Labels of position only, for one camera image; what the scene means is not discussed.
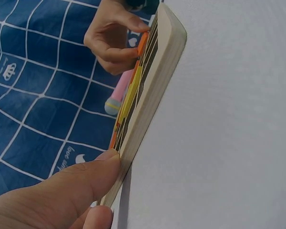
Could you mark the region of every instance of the blue tablecloth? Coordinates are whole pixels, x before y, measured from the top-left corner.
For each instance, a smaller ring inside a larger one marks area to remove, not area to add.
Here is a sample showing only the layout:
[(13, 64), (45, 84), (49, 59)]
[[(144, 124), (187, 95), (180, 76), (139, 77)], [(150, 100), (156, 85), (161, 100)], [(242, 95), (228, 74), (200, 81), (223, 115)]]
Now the blue tablecloth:
[(99, 3), (0, 0), (0, 195), (108, 148), (104, 103), (119, 77), (83, 45)]

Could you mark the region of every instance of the dark slot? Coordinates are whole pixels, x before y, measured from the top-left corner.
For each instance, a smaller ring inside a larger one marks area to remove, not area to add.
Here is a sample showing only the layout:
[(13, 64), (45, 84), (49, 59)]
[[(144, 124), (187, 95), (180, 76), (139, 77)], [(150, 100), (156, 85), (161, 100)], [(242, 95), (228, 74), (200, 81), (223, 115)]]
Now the dark slot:
[(120, 150), (120, 147), (121, 147), (121, 139), (122, 139), (122, 132), (123, 132), (123, 129), (124, 129), (124, 125), (125, 125), (125, 118), (122, 120), (122, 124), (119, 126), (119, 132), (117, 133), (116, 135), (116, 144), (115, 144), (115, 150), (116, 151), (119, 151)]
[(145, 83), (145, 80), (146, 80), (146, 77), (149, 73), (149, 70), (152, 66), (152, 63), (153, 63), (153, 60), (154, 60), (154, 57), (156, 56), (156, 53), (158, 51), (158, 33), (156, 34), (155, 38), (156, 40), (154, 41), (155, 42), (155, 46), (152, 50), (152, 53), (150, 54), (150, 58), (149, 60), (147, 60), (146, 63), (144, 63), (144, 66), (143, 66), (143, 74), (142, 74), (142, 78), (141, 78), (141, 81), (140, 81), (140, 85), (139, 85), (139, 93), (138, 93), (138, 101), (140, 100), (141, 98), (141, 95), (142, 95), (142, 92), (144, 90), (144, 83)]
[(118, 143), (119, 134), (120, 134), (120, 131), (121, 131), (122, 127), (123, 127), (122, 125), (119, 125), (117, 130), (116, 130), (116, 137), (115, 137), (115, 142), (114, 142), (114, 145), (113, 145), (114, 149), (116, 148), (116, 144)]
[(140, 61), (139, 66), (141, 66), (141, 67), (142, 67), (142, 65), (143, 65), (143, 59), (144, 59), (144, 57), (146, 56), (146, 52), (147, 52), (147, 50), (149, 50), (150, 47), (151, 47), (151, 44), (152, 44), (151, 41), (152, 41), (152, 38), (153, 38), (154, 33), (155, 33), (156, 31), (158, 31), (158, 18), (157, 18), (157, 15), (156, 15), (156, 18), (154, 19), (154, 21), (153, 21), (153, 23), (152, 23), (151, 30), (150, 30), (149, 35), (148, 35), (148, 39), (147, 39), (147, 44), (146, 44), (145, 50), (144, 50), (142, 56), (140, 56), (140, 58), (139, 58), (139, 61)]
[(125, 136), (127, 134), (127, 131), (128, 131), (128, 125), (129, 125), (129, 122), (130, 122), (130, 119), (133, 115), (133, 112), (136, 108), (136, 100), (137, 100), (137, 97), (138, 97), (138, 93), (135, 94), (135, 97), (133, 99), (133, 103), (132, 103), (132, 106), (130, 107), (130, 110), (129, 110), (129, 113), (126, 117), (126, 121), (125, 121), (125, 126), (124, 126), (124, 131), (123, 131), (123, 134), (122, 134), (122, 142), (124, 142), (124, 139), (125, 139)]

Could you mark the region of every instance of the white wall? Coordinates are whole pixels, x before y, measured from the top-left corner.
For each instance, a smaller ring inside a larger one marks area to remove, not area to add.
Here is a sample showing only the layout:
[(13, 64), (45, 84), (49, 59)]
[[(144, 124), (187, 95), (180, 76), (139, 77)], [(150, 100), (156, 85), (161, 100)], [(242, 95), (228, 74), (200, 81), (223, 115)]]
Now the white wall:
[(127, 228), (286, 229), (286, 0), (165, 2), (188, 43), (122, 194)]

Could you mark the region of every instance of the wooden frame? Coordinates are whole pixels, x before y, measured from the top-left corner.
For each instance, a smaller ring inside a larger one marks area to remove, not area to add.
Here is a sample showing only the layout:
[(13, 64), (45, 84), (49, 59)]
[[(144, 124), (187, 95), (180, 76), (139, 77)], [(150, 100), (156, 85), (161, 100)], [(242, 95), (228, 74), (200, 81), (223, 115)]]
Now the wooden frame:
[(98, 205), (111, 207), (179, 62), (186, 38), (182, 24), (164, 3), (160, 3), (147, 44), (143, 45), (144, 52), (136, 66), (141, 66), (142, 72), (132, 108), (126, 111), (125, 118), (120, 118), (123, 104), (127, 101), (123, 102), (112, 135), (114, 142), (111, 142), (111, 146), (120, 153), (121, 170), (116, 183), (98, 201)]

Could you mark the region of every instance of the white grid line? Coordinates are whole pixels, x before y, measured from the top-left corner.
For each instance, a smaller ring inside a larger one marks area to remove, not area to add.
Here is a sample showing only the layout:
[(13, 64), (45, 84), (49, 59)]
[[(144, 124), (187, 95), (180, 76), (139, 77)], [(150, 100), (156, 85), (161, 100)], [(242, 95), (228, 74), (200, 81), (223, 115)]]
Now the white grid line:
[[(65, 19), (66, 19), (66, 15), (67, 15), (68, 9), (70, 8), (70, 4), (71, 4), (71, 3), (69, 3), (69, 5), (68, 5), (68, 7), (67, 7), (67, 9), (66, 9), (66, 12), (65, 12), (65, 15), (64, 15), (64, 19), (63, 19), (63, 22), (62, 22), (62, 25), (61, 25), (60, 38), (61, 38), (61, 35), (62, 35), (63, 26), (64, 26), (64, 22), (65, 22)], [(59, 65), (59, 52), (60, 52), (60, 41), (58, 42), (56, 67), (58, 67), (58, 65)], [(51, 77), (50, 81), (48, 82), (48, 85), (47, 85), (47, 87), (45, 88), (43, 94), (46, 93), (46, 91), (48, 90), (48, 88), (49, 88), (51, 82), (53, 81), (53, 78), (54, 78), (54, 76), (55, 76), (56, 70), (57, 70), (57, 69), (55, 69), (55, 71), (53, 72), (52, 77)], [(29, 109), (27, 110), (27, 112), (26, 112), (26, 114), (25, 114), (25, 116), (24, 116), (22, 122), (20, 123), (20, 125), (19, 125), (19, 127), (18, 127), (16, 133), (14, 134), (13, 138), (10, 140), (9, 144), (6, 146), (6, 148), (4, 149), (4, 151), (1, 153), (1, 155), (0, 155), (0, 161), (2, 160), (2, 158), (4, 157), (4, 155), (5, 155), (5, 153), (8, 151), (8, 149), (10, 148), (10, 146), (13, 144), (13, 142), (15, 141), (15, 139), (16, 139), (16, 137), (18, 136), (18, 133), (20, 132), (21, 128), (23, 127), (24, 122), (25, 122), (25, 120), (27, 119), (27, 117), (28, 117), (30, 111), (32, 110), (32, 108), (34, 107), (34, 105), (37, 103), (37, 101), (38, 101), (39, 98), (40, 98), (40, 97), (37, 97), (37, 98), (34, 100), (34, 102), (31, 104), (31, 106), (29, 107)]]
[[(48, 69), (51, 69), (51, 70), (55, 70), (54, 67), (51, 67), (51, 66), (48, 66), (48, 65), (45, 65), (45, 64), (43, 64), (43, 63), (39, 63), (39, 62), (30, 60), (30, 59), (27, 59), (27, 60), (26, 60), (26, 58), (24, 58), (24, 57), (22, 57), (22, 56), (17, 56), (17, 55), (8, 53), (8, 52), (0, 52), (0, 53), (1, 53), (1, 54), (5, 54), (5, 55), (7, 55), (7, 56), (11, 56), (11, 57), (15, 57), (15, 58), (21, 59), (21, 60), (23, 60), (23, 61), (27, 61), (27, 62), (33, 63), (33, 64), (38, 65), (38, 66), (41, 66), (41, 67), (45, 67), (45, 68), (48, 68)], [(72, 73), (72, 72), (69, 72), (69, 71), (66, 71), (66, 70), (63, 70), (63, 69), (57, 69), (57, 71), (58, 71), (58, 72), (62, 72), (62, 73), (67, 73), (67, 74), (70, 74), (70, 75), (74, 75), (74, 76), (77, 76), (77, 77), (79, 77), (79, 78), (81, 78), (81, 79), (85, 79), (85, 80), (87, 80), (87, 81), (91, 81), (91, 82), (93, 82), (93, 83), (97, 83), (97, 84), (102, 85), (102, 86), (104, 86), (104, 87), (107, 87), (107, 88), (110, 88), (110, 89), (114, 89), (114, 87), (112, 87), (112, 86), (106, 85), (106, 84), (101, 83), (101, 82), (98, 82), (98, 81), (96, 81), (96, 80), (88, 79), (87, 77), (82, 76), (82, 75), (78, 75), (78, 74), (76, 74), (76, 73)]]
[(93, 5), (90, 5), (88, 3), (84, 3), (84, 2), (81, 2), (81, 1), (74, 1), (74, 0), (62, 0), (62, 1), (66, 1), (66, 2), (71, 2), (71, 3), (75, 3), (75, 4), (78, 4), (78, 5), (82, 5), (82, 6), (87, 6), (87, 7), (90, 7), (90, 8), (95, 8), (97, 9), (98, 6), (93, 6)]
[[(17, 26), (17, 25), (12, 25), (12, 24), (9, 24), (9, 23), (6, 23), (6, 22), (2, 22), (2, 21), (0, 21), (0, 24), (2, 26), (6, 25), (6, 26), (14, 28), (14, 29), (18, 29), (18, 30), (22, 30), (22, 31), (28, 31), (28, 32), (33, 32), (33, 33), (36, 33), (36, 34), (39, 34), (39, 35), (42, 35), (42, 36), (45, 36), (45, 37), (50, 37), (50, 38), (59, 40), (59, 38), (56, 37), (56, 36), (53, 36), (53, 35), (50, 35), (50, 34), (47, 34), (47, 33), (44, 33), (44, 32), (40, 32), (40, 31), (37, 31), (37, 30), (31, 30), (31, 29), (28, 29), (28, 28), (26, 29), (26, 28), (23, 28), (23, 27), (20, 27), (20, 26)], [(75, 44), (75, 45), (78, 45), (78, 46), (85, 46), (83, 43), (77, 43), (77, 42), (73, 42), (73, 41), (70, 41), (70, 40), (67, 40), (67, 39), (63, 39), (63, 38), (61, 38), (61, 41), (67, 42), (67, 43), (70, 43), (70, 44)]]
[(24, 175), (27, 175), (27, 176), (29, 176), (31, 178), (34, 178), (34, 179), (39, 180), (39, 181), (44, 181), (44, 179), (42, 179), (40, 177), (37, 177), (37, 176), (35, 176), (35, 175), (31, 174), (31, 173), (25, 172), (25, 171), (23, 171), (21, 169), (18, 169), (15, 166), (12, 166), (10, 163), (7, 163), (4, 160), (1, 160), (1, 163), (5, 164), (7, 167), (10, 167), (10, 168), (14, 169), (15, 171), (20, 172), (20, 173), (22, 173)]
[[(92, 70), (92, 73), (91, 73), (91, 79), (93, 78), (93, 75), (94, 75), (94, 70), (95, 70), (96, 63), (97, 63), (97, 60), (95, 59), (94, 66), (93, 66), (93, 70)], [(67, 141), (69, 140), (69, 137), (70, 137), (71, 132), (72, 132), (72, 130), (73, 130), (73, 128), (74, 128), (74, 125), (75, 125), (75, 122), (76, 122), (76, 120), (77, 120), (77, 117), (78, 117), (78, 115), (79, 115), (79, 113), (80, 113), (80, 111), (81, 111), (81, 109), (82, 109), (82, 105), (84, 104), (84, 101), (85, 101), (86, 96), (87, 96), (87, 94), (88, 94), (88, 91), (89, 91), (89, 88), (90, 88), (90, 84), (91, 84), (91, 81), (89, 81), (89, 83), (88, 83), (88, 86), (87, 86), (85, 95), (84, 95), (84, 97), (83, 97), (83, 99), (82, 99), (82, 102), (81, 102), (80, 107), (79, 107), (78, 110), (77, 110), (77, 113), (76, 113), (75, 118), (74, 118), (74, 120), (73, 120), (73, 122), (72, 122), (72, 125), (71, 125), (71, 127), (70, 127), (70, 130), (69, 130), (69, 132), (68, 132), (68, 134), (67, 134), (65, 140), (63, 141), (63, 144), (62, 144), (61, 148), (59, 149), (59, 152), (58, 152), (58, 154), (57, 154), (57, 156), (56, 156), (56, 158), (55, 158), (55, 161), (54, 161), (53, 166), (52, 166), (52, 168), (51, 168), (51, 171), (50, 171), (50, 173), (49, 173), (49, 177), (51, 177), (51, 176), (53, 175), (55, 166), (56, 166), (56, 164), (57, 164), (57, 162), (58, 162), (58, 159), (59, 159), (59, 157), (60, 157), (60, 155), (61, 155), (61, 152), (62, 152), (63, 148), (65, 147)]]
[[(95, 8), (95, 9), (98, 8), (98, 6), (90, 5), (90, 4), (88, 4), (88, 3), (84, 3), (84, 2), (81, 2), (81, 1), (75, 1), (75, 0), (62, 0), (62, 1), (72, 2), (72, 3), (74, 3), (74, 4), (78, 4), (78, 5), (82, 5), (82, 6), (87, 6), (87, 7)], [(140, 19), (143, 20), (143, 21), (149, 22), (148, 19), (141, 18), (141, 17), (140, 17)]]
[[(3, 115), (5, 115), (6, 117), (8, 117), (9, 119), (11, 119), (12, 121), (18, 123), (19, 125), (21, 125), (21, 122), (20, 122), (19, 120), (17, 120), (16, 118), (14, 118), (13, 116), (11, 116), (10, 114), (6, 113), (5, 111), (2, 111), (2, 110), (0, 109), (0, 113), (3, 114)], [(61, 141), (61, 142), (64, 141), (64, 139), (62, 139), (62, 138), (58, 138), (58, 137), (51, 136), (51, 135), (46, 134), (46, 133), (44, 133), (44, 132), (42, 132), (42, 131), (36, 130), (35, 128), (33, 128), (33, 127), (29, 126), (29, 125), (23, 124), (22, 126), (25, 127), (25, 128), (27, 128), (27, 129), (29, 129), (29, 130), (31, 130), (31, 131), (33, 131), (33, 132), (35, 132), (35, 133), (38, 133), (38, 134), (40, 134), (40, 135), (42, 135), (42, 136), (48, 137), (48, 138), (50, 138), (50, 139), (54, 139), (54, 140)], [(99, 150), (99, 151), (105, 151), (104, 149), (101, 149), (101, 148), (98, 148), (98, 147), (95, 147), (95, 146), (91, 146), (91, 145), (88, 145), (88, 144), (85, 144), (85, 143), (74, 142), (74, 141), (67, 141), (67, 142), (68, 142), (68, 143), (75, 144), (75, 145), (86, 146), (86, 147), (91, 148), (91, 149), (97, 149), (97, 150)]]
[[(9, 16), (14, 12), (14, 10), (16, 9), (18, 3), (19, 3), (19, 0), (17, 0), (17, 2), (16, 2), (16, 4), (15, 4), (14, 8), (13, 8), (12, 11), (8, 14), (8, 16), (5, 18), (4, 22), (5, 22), (5, 21), (9, 18)], [(2, 27), (3, 27), (3, 26), (1, 25), (1, 28), (0, 28), (0, 40), (1, 40)], [(19, 79), (19, 77), (20, 77), (20, 75), (21, 75), (21, 72), (19, 72), (18, 78), (15, 80), (13, 86), (16, 84), (17, 80)], [(0, 99), (2, 99), (5, 95), (7, 95), (7, 93), (8, 93), (10, 90), (11, 90), (11, 89), (9, 89), (4, 95), (2, 95), (2, 96), (0, 97)], [(0, 155), (0, 162), (1, 162), (1, 159), (3, 158), (5, 152), (6, 152), (6, 151), (4, 150), (4, 151), (1, 153), (1, 155)]]
[[(2, 84), (2, 83), (0, 83), (0, 86), (5, 87), (5, 88), (11, 88), (10, 86), (7, 86), (7, 85)], [(76, 106), (76, 107), (80, 107), (80, 106), (77, 105), (76, 103), (74, 103), (74, 102), (72, 102), (72, 101), (70, 101), (70, 100), (67, 100), (67, 99), (55, 98), (55, 97), (47, 96), (47, 95), (41, 96), (41, 94), (39, 94), (39, 93), (28, 92), (28, 91), (25, 91), (25, 90), (22, 90), (22, 89), (18, 89), (18, 88), (15, 88), (15, 87), (14, 87), (14, 88), (11, 88), (11, 89), (12, 89), (13, 91), (21, 92), (21, 93), (24, 93), (24, 94), (31, 94), (31, 95), (40, 96), (40, 97), (43, 97), (43, 98), (52, 99), (52, 100), (57, 100), (57, 101), (64, 101), (64, 102), (69, 103), (69, 104), (72, 104), (72, 105), (74, 105), (74, 106)], [(89, 111), (89, 110), (87, 110), (87, 109), (85, 109), (85, 108), (83, 108), (83, 107), (82, 107), (81, 109), (82, 109), (83, 111), (88, 112), (88, 113), (93, 114), (93, 115), (99, 115), (99, 116), (104, 116), (104, 117), (116, 119), (116, 117), (110, 116), (110, 115), (108, 115), (108, 114), (102, 114), (102, 113), (99, 113), (99, 112)]]
[[(68, 7), (67, 7), (67, 9), (66, 9), (66, 12), (65, 12), (65, 15), (64, 15), (64, 19), (63, 19), (63, 23), (62, 23), (62, 27), (61, 27), (60, 37), (57, 38), (57, 37), (55, 37), (55, 36), (52, 36), (52, 35), (49, 35), (49, 34), (45, 34), (45, 33), (43, 33), (43, 32), (39, 32), (39, 31), (34, 31), (34, 30), (29, 30), (29, 29), (28, 29), (29, 21), (30, 21), (30, 18), (31, 18), (31, 16), (32, 16), (32, 14), (33, 14), (34, 11), (38, 8), (38, 6), (43, 2), (43, 0), (41, 0), (41, 1), (39, 2), (39, 4), (37, 5), (37, 7), (35, 7), (35, 9), (33, 10), (33, 12), (31, 13), (31, 15), (30, 15), (30, 17), (29, 17), (29, 19), (28, 19), (28, 23), (27, 23), (27, 28), (26, 28), (26, 29), (24, 29), (24, 28), (22, 28), (22, 27), (14, 26), (14, 25), (9, 24), (9, 23), (6, 23), (5, 21), (6, 21), (7, 18), (13, 13), (13, 11), (16, 9), (16, 7), (17, 7), (17, 5), (18, 5), (18, 3), (19, 3), (19, 0), (17, 0), (15, 6), (14, 6), (14, 8), (13, 8), (13, 10), (11, 11), (11, 13), (6, 17), (6, 19), (4, 20), (4, 22), (0, 22), (0, 24), (1, 24), (0, 37), (1, 37), (1, 31), (2, 31), (3, 25), (7, 25), (7, 26), (10, 26), (10, 27), (12, 27), (12, 28), (16, 28), (16, 29), (20, 29), (20, 30), (25, 30), (25, 31), (26, 31), (26, 42), (25, 42), (25, 45), (26, 45), (26, 58), (23, 58), (23, 57), (20, 57), (20, 56), (17, 56), (17, 55), (13, 55), (13, 54), (11, 54), (11, 53), (3, 52), (3, 51), (2, 51), (2, 47), (1, 47), (1, 41), (0, 41), (0, 61), (1, 61), (1, 59), (2, 59), (2, 55), (5, 54), (5, 55), (9, 55), (9, 56), (13, 56), (13, 57), (16, 57), (16, 58), (25, 60), (26, 62), (31, 62), (31, 63), (37, 64), (37, 65), (39, 65), (39, 66), (43, 66), (43, 67), (46, 67), (46, 68), (50, 68), (50, 69), (53, 69), (53, 70), (55, 70), (55, 71), (60, 71), (60, 72), (68, 73), (68, 74), (71, 74), (71, 75), (74, 75), (74, 76), (77, 76), (77, 77), (80, 77), (80, 78), (83, 78), (83, 79), (88, 80), (86, 77), (83, 77), (83, 76), (81, 76), (81, 75), (78, 75), (78, 74), (75, 74), (75, 73), (71, 73), (71, 72), (68, 72), (68, 71), (65, 71), (65, 70), (58, 69), (58, 65), (59, 65), (59, 47), (60, 47), (60, 41), (72, 43), (72, 44), (79, 45), (79, 46), (84, 46), (84, 45), (81, 44), (81, 43), (76, 43), (76, 42), (72, 42), (72, 41), (69, 41), (69, 40), (62, 39), (62, 38), (61, 38), (61, 36), (62, 36), (62, 31), (63, 31), (63, 26), (64, 26), (64, 22), (65, 22), (65, 18), (66, 18), (67, 12), (68, 12), (68, 10), (69, 10), (71, 4), (72, 4), (72, 3), (75, 3), (75, 4), (79, 4), (79, 5), (83, 5), (83, 6), (87, 6), (87, 7), (92, 7), (92, 8), (96, 8), (96, 9), (97, 9), (98, 7), (97, 7), (97, 6), (93, 6), (93, 5), (89, 5), (89, 4), (87, 4), (87, 3), (79, 2), (79, 1), (73, 1), (73, 0), (63, 0), (63, 1), (69, 2), (69, 5), (68, 5)], [(54, 38), (54, 39), (59, 40), (58, 56), (57, 56), (57, 65), (56, 65), (56, 68), (47, 66), (47, 65), (42, 64), (42, 63), (38, 63), (38, 62), (33, 61), (33, 60), (29, 60), (29, 59), (27, 58), (27, 57), (28, 57), (28, 55), (27, 55), (27, 37), (28, 37), (27, 34), (28, 34), (28, 32), (34, 32), (34, 33), (37, 33), (37, 34), (40, 34), (40, 35), (43, 35), (43, 36), (47, 36), (47, 37), (51, 37), (51, 38)], [(12, 87), (6, 86), (6, 85), (1, 84), (1, 83), (0, 83), (0, 85), (1, 85), (1, 86), (4, 86), (4, 87), (8, 87), (10, 90), (25, 92), (24, 90), (13, 88), (13, 86), (16, 84), (17, 80), (19, 79), (19, 77), (20, 77), (20, 75), (21, 75), (21, 73), (22, 73), (22, 71), (23, 71), (23, 69), (24, 69), (24, 67), (25, 67), (26, 62), (23, 64), (22, 70), (20, 71), (19, 76), (18, 76), (18, 78), (16, 79), (16, 81), (14, 82), (14, 84), (12, 85)], [(71, 126), (71, 128), (70, 128), (70, 130), (69, 130), (69, 133), (68, 133), (66, 139), (64, 139), (64, 140), (63, 140), (63, 139), (59, 139), (59, 138), (55, 138), (55, 137), (50, 136), (50, 135), (47, 135), (47, 134), (45, 134), (45, 133), (43, 133), (43, 132), (40, 132), (40, 131), (38, 131), (38, 130), (35, 130), (34, 128), (32, 128), (32, 127), (27, 126), (27, 125), (24, 124), (24, 122), (25, 122), (25, 120), (26, 120), (26, 118), (27, 118), (29, 112), (31, 111), (31, 109), (33, 108), (33, 106), (36, 104), (37, 100), (38, 100), (40, 97), (36, 98), (35, 101), (32, 103), (31, 107), (28, 109), (28, 111), (27, 111), (27, 113), (26, 113), (26, 115), (25, 115), (25, 117), (24, 117), (24, 119), (23, 119), (22, 122), (18, 121), (17, 119), (15, 119), (15, 118), (13, 118), (12, 116), (8, 115), (8, 114), (5, 113), (4, 111), (0, 110), (1, 113), (3, 113), (4, 115), (6, 115), (7, 117), (9, 117), (11, 120), (13, 120), (13, 121), (15, 121), (15, 122), (17, 122), (17, 123), (20, 124), (19, 129), (17, 130), (16, 134), (14, 135), (14, 138), (10, 141), (9, 145), (6, 147), (6, 149), (5, 149), (5, 150), (3, 151), (3, 153), (1, 154), (1, 156), (0, 156), (0, 162), (2, 162), (2, 163), (5, 164), (6, 166), (11, 167), (12, 169), (14, 169), (14, 170), (16, 170), (16, 171), (18, 171), (18, 172), (21, 172), (21, 173), (23, 173), (23, 174), (25, 174), (25, 175), (27, 175), (27, 176), (30, 176), (30, 177), (32, 177), (32, 178), (34, 178), (34, 179), (39, 180), (39, 181), (43, 181), (43, 179), (41, 179), (40, 177), (37, 177), (37, 176), (35, 176), (35, 175), (32, 175), (32, 174), (27, 173), (27, 172), (25, 172), (25, 171), (22, 171), (22, 170), (20, 170), (20, 169), (14, 167), (14, 166), (10, 165), (9, 163), (7, 163), (7, 162), (5, 162), (5, 161), (2, 160), (2, 158), (3, 158), (4, 154), (5, 154), (5, 152), (8, 150), (8, 148), (10, 147), (10, 145), (13, 143), (14, 139), (15, 139), (16, 136), (18, 135), (18, 132), (20, 131), (21, 126), (23, 126), (23, 127), (25, 127), (25, 128), (28, 128), (28, 129), (30, 129), (30, 130), (32, 130), (32, 131), (35, 131), (35, 132), (37, 132), (37, 133), (39, 133), (39, 134), (42, 134), (42, 135), (44, 135), (44, 136), (47, 136), (47, 137), (49, 137), (49, 138), (63, 141), (63, 144), (62, 144), (62, 146), (61, 146), (61, 150), (60, 150), (60, 152), (59, 152), (58, 155), (57, 155), (57, 160), (58, 160), (58, 158), (59, 158), (59, 156), (60, 156), (60, 154), (61, 154), (61, 151), (63, 150), (63, 147), (64, 147), (64, 145), (65, 145), (66, 143), (71, 143), (71, 144), (75, 144), (75, 145), (82, 145), (82, 146), (86, 146), (86, 147), (89, 147), (89, 148), (94, 148), (94, 149), (97, 149), (97, 150), (100, 150), (100, 151), (105, 151), (105, 150), (103, 150), (103, 149), (100, 149), (100, 148), (97, 148), (97, 147), (94, 147), (94, 146), (90, 146), (90, 145), (87, 145), (87, 144), (77, 143), (77, 142), (73, 142), (73, 141), (69, 141), (69, 140), (68, 140), (68, 138), (69, 138), (69, 136), (70, 136), (70, 134), (71, 134), (71, 132), (72, 132), (72, 129), (73, 129), (73, 127), (74, 127), (74, 124), (75, 124), (75, 122), (76, 122), (76, 120), (77, 120), (77, 117), (78, 117), (78, 114), (79, 114), (80, 110), (84, 110), (85, 112), (88, 112), (88, 113), (90, 113), (90, 114), (103, 115), (103, 116), (106, 116), (106, 117), (110, 117), (110, 118), (114, 118), (114, 119), (115, 119), (115, 117), (112, 117), (112, 116), (110, 116), (110, 115), (105, 115), (105, 114), (100, 114), (100, 113), (96, 113), (96, 112), (91, 112), (91, 111), (89, 111), (89, 110), (86, 110), (86, 109), (82, 108), (83, 102), (84, 102), (84, 100), (85, 100), (85, 97), (87, 96), (87, 93), (88, 93), (88, 90), (89, 90), (89, 88), (90, 88), (91, 82), (94, 82), (94, 83), (100, 84), (100, 85), (102, 85), (102, 86), (105, 86), (105, 87), (114, 89), (114, 87), (108, 86), (108, 85), (106, 85), (106, 84), (103, 84), (103, 83), (101, 83), (101, 82), (98, 82), (98, 81), (95, 81), (95, 80), (92, 79), (93, 74), (94, 74), (94, 70), (95, 70), (96, 63), (97, 63), (97, 60), (95, 60), (94, 67), (93, 67), (93, 71), (92, 71), (92, 76), (91, 76), (91, 78), (89, 79), (89, 83), (88, 83), (88, 86), (87, 86), (87, 89), (86, 89), (84, 98), (83, 98), (83, 100), (82, 100), (80, 106), (78, 106), (77, 104), (75, 104), (75, 103), (73, 103), (73, 102), (71, 102), (71, 101), (69, 101), (69, 100), (54, 98), (54, 97), (50, 97), (50, 96), (44, 96), (44, 97), (49, 98), (49, 99), (60, 100), (60, 101), (65, 101), (65, 102), (71, 103), (71, 104), (73, 104), (73, 105), (75, 105), (75, 106), (77, 106), (77, 107), (79, 108), (79, 109), (78, 109), (78, 112), (77, 112), (77, 114), (76, 114), (76, 116), (75, 116), (75, 118), (74, 118), (74, 120), (73, 120), (72, 126)], [(48, 86), (47, 86), (46, 90), (44, 91), (44, 93), (45, 93), (45, 92), (47, 91), (47, 89), (49, 88), (49, 86), (50, 86), (50, 84), (51, 84), (51, 82), (52, 82), (52, 80), (53, 80), (53, 78), (54, 78), (54, 75), (55, 75), (55, 72), (53, 73), (53, 76), (52, 76), (51, 80), (49, 81)], [(31, 92), (26, 92), (26, 93), (32, 94), (32, 95), (39, 95), (39, 94), (37, 94), (37, 93), (31, 93)], [(55, 167), (55, 165), (57, 164), (57, 160), (55, 160), (55, 162), (54, 162), (54, 164), (53, 164), (53, 167)]]

